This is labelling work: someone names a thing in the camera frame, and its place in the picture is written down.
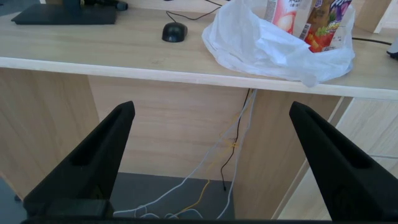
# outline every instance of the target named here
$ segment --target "desk leg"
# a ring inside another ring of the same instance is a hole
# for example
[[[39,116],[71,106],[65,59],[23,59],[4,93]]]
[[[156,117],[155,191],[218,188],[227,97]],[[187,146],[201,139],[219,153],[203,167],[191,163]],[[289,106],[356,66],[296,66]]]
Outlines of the desk leg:
[[[289,118],[299,101],[329,118],[340,97],[259,90],[234,186],[236,218],[270,219],[305,155]]]
[[[98,123],[87,76],[0,68],[0,171],[20,198]]]

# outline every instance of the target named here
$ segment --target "red packaging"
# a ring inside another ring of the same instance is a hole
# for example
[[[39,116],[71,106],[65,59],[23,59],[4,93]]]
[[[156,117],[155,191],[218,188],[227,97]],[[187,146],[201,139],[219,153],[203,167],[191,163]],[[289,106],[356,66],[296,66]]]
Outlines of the red packaging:
[[[317,0],[300,36],[314,53],[329,49],[352,0]]]

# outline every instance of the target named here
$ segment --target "yellow cable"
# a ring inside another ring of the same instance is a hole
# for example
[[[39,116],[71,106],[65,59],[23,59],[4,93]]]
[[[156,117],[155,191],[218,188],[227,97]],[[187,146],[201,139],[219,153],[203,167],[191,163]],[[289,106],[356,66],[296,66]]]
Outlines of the yellow cable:
[[[236,116],[233,118],[233,121],[236,120],[238,117],[239,117],[239,116],[236,115]],[[224,143],[230,144],[230,146],[227,147],[227,148],[224,150],[223,154],[225,154],[225,153],[228,151],[228,149],[230,149],[230,148],[232,148],[232,147],[234,147],[234,146],[236,147],[236,145],[238,145],[236,142],[233,143],[233,144],[231,144],[230,142],[226,141],[225,139],[224,139]],[[210,164],[210,166],[207,168],[206,172],[208,172],[208,171],[210,170],[210,168],[213,167],[213,165],[214,165],[215,162],[216,162],[216,161],[213,161],[213,162]],[[190,206],[184,208],[184,209],[181,210],[180,212],[186,211],[186,210],[188,210],[188,209],[190,209],[190,208],[193,208],[193,207],[195,207],[196,205],[198,205],[198,204],[200,203],[200,201],[201,201],[201,199],[202,199],[202,197],[203,197],[203,194],[205,193],[205,190],[206,190],[206,188],[207,188],[207,186],[208,186],[209,184],[210,184],[210,179],[207,180],[207,183],[205,184],[205,186],[204,186],[203,189],[201,190],[201,193],[200,193],[200,196],[199,196],[198,201],[196,201],[194,204],[192,204],[192,205],[190,205]]]
[[[210,180],[207,180],[206,185],[205,185],[205,186],[203,187],[203,189],[201,190],[201,193],[200,193],[200,196],[199,196],[198,201],[195,202],[193,205],[190,205],[190,206],[188,206],[187,208],[184,208],[183,210],[181,210],[181,212],[186,211],[186,210],[188,210],[188,209],[190,209],[190,208],[193,208],[193,207],[195,207],[196,205],[198,205],[198,204],[200,203],[201,198],[203,197],[203,194],[205,193],[205,190],[206,190],[206,188],[207,188],[207,186],[208,186],[209,184],[210,184]]]
[[[227,147],[227,148],[224,150],[223,154],[225,154],[226,152],[228,152],[228,149],[232,148],[232,147],[235,146],[235,145],[236,145],[236,143],[231,144],[230,147]],[[208,172],[208,171],[213,167],[213,165],[215,164],[215,162],[216,162],[216,161],[213,161],[213,162],[210,164],[210,166],[207,168],[206,172]],[[201,190],[201,193],[200,193],[200,196],[199,196],[198,201],[195,202],[194,204],[188,206],[187,208],[184,208],[184,209],[181,210],[180,212],[186,211],[186,210],[188,210],[188,209],[190,209],[190,208],[193,208],[193,207],[197,206],[197,205],[200,203],[200,201],[201,201],[201,199],[202,199],[202,197],[203,197],[203,194],[205,193],[205,190],[206,190],[206,188],[207,188],[207,186],[208,186],[209,184],[210,184],[210,179],[207,180],[207,183],[205,184],[205,186],[204,186],[203,189]]]

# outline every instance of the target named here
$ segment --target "black cable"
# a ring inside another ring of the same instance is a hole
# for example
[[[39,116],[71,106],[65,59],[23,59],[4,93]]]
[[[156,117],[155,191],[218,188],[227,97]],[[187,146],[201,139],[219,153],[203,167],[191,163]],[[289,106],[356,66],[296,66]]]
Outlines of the black cable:
[[[213,3],[213,4],[216,4],[217,6],[223,6],[222,4],[218,4],[218,3],[212,2],[212,1],[210,1],[210,0],[205,0],[205,1],[210,2],[210,3]]]
[[[166,11],[166,14],[167,14],[174,22],[176,22],[176,21],[175,21],[175,19],[173,19],[172,16],[170,16],[170,14],[173,14],[173,15],[176,15],[176,16],[181,16],[181,17],[187,18],[187,19],[192,20],[192,21],[196,21],[196,20],[198,20],[198,19],[200,19],[200,18],[202,18],[202,17],[205,17],[205,16],[207,16],[207,15],[210,15],[211,13],[215,12],[215,11],[216,11],[217,9],[219,9],[219,8],[220,8],[220,7],[216,8],[215,10],[213,10],[213,11],[211,11],[211,12],[209,12],[209,13],[206,13],[206,14],[200,16],[200,17],[197,17],[197,18],[189,18],[189,17],[187,17],[187,16],[180,15],[180,14],[177,14],[177,13],[174,13],[174,12],[170,12],[170,11]]]
[[[244,109],[244,105],[246,105],[246,102],[248,101],[249,93],[250,93],[250,89],[248,89],[248,93],[246,94],[246,98],[244,99],[244,103],[243,103],[242,110]],[[238,120],[238,127],[236,128],[236,138],[235,138],[234,144],[233,144],[233,146],[232,146],[232,153],[231,153],[231,155],[229,156],[228,160],[227,160],[227,161],[224,163],[224,165],[221,167],[221,170],[220,170],[220,172],[221,172],[221,177],[223,178],[223,187],[224,187],[224,191],[226,191],[226,187],[225,187],[225,181],[224,181],[224,175],[223,175],[223,168],[224,168],[224,166],[226,166],[226,165],[228,164],[228,162],[231,160],[232,156],[233,156],[234,153],[235,153],[235,144],[236,144],[236,142],[238,141],[238,138],[239,138],[239,125],[241,124],[241,118],[242,118],[242,116],[241,116],[241,117],[239,118],[239,120]]]
[[[364,38],[358,38],[358,37],[353,37],[353,40],[362,40],[362,41],[374,42],[374,43],[379,43],[379,44],[392,45],[392,43],[384,42],[381,40],[364,39]]]

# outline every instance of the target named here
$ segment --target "monitor stand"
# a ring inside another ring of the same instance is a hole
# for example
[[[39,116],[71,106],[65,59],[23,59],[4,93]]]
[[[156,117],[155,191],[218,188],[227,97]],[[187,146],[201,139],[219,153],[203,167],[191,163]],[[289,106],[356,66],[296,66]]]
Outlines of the monitor stand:
[[[80,6],[80,0],[63,4],[34,4],[11,21],[20,25],[102,25],[114,24],[114,6]]]

